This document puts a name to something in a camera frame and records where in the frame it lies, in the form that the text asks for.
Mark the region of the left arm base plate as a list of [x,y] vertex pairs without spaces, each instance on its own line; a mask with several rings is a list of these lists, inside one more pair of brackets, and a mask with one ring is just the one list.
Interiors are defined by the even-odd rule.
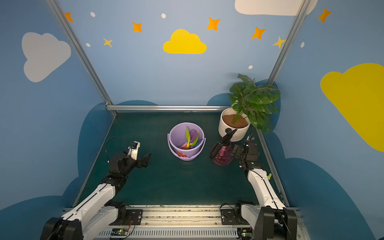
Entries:
[[143,212],[143,209],[127,209],[125,215],[110,223],[109,226],[140,226]]

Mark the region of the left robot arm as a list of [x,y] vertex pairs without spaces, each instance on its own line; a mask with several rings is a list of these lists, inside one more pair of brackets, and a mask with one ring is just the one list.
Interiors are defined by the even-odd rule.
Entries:
[[110,224],[131,225],[134,219],[123,202],[113,198],[122,190],[131,171],[146,168],[151,153],[142,159],[137,154],[123,152],[109,160],[109,173],[97,188],[81,203],[59,218],[49,219],[41,240],[92,240]]

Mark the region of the green round shovel yellow handle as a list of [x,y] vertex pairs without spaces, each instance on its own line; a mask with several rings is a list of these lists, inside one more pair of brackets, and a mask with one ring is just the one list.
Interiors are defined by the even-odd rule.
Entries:
[[199,141],[199,136],[200,136],[200,133],[197,132],[196,137],[194,138],[193,142],[190,143],[190,147],[191,147],[191,148],[194,148],[194,147],[195,147],[195,145],[196,145],[197,142]]

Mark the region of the green trowel yellow handle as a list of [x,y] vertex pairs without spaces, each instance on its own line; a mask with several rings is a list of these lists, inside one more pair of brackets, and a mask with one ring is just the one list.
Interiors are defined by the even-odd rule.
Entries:
[[188,127],[186,127],[186,139],[187,139],[187,143],[186,143],[185,149],[189,149],[190,148],[191,136],[190,136],[190,130],[189,130]]

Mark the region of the purple shovel pink handle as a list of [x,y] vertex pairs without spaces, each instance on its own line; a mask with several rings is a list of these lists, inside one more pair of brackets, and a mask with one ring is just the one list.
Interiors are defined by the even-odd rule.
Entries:
[[[190,130],[190,136],[191,136],[191,141],[190,141],[190,143],[193,142],[194,138],[196,137],[196,134],[197,134],[197,131],[196,131],[195,129]],[[181,145],[180,148],[181,148],[181,149],[184,149],[184,150],[188,150],[188,149],[185,149],[186,143],[184,143],[183,145]]]

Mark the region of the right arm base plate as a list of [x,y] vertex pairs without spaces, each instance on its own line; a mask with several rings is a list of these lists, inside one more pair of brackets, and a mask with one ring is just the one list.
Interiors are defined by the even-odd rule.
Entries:
[[249,225],[253,227],[260,215],[260,210],[245,208],[236,212],[232,209],[222,209],[221,221],[222,225]]

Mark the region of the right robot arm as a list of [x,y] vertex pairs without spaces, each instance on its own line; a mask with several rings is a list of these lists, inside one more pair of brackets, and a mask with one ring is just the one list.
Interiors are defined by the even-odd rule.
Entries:
[[240,168],[258,199],[259,205],[238,201],[235,205],[235,218],[240,224],[249,224],[251,240],[295,240],[298,233],[298,217],[287,209],[273,189],[267,172],[258,162],[258,144],[246,140],[244,145],[236,145],[233,154],[239,159]]

